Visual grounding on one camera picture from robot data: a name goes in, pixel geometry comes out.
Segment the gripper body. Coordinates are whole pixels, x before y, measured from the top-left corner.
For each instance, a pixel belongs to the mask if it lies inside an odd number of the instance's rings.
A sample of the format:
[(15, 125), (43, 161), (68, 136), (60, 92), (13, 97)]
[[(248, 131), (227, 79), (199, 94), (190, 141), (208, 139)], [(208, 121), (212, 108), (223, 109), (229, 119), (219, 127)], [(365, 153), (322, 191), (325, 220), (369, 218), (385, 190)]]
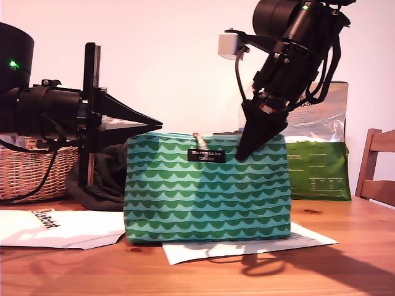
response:
[(79, 147), (79, 184), (93, 183), (94, 153), (102, 122), (100, 100), (106, 91), (99, 87), (101, 47), (86, 43), (83, 67), (83, 89), (51, 86), (45, 97), (49, 99), (46, 115), (59, 124), (65, 138)]
[(253, 78), (251, 120), (285, 121), (317, 76), (317, 43), (254, 39), (251, 44), (269, 53), (263, 67)]

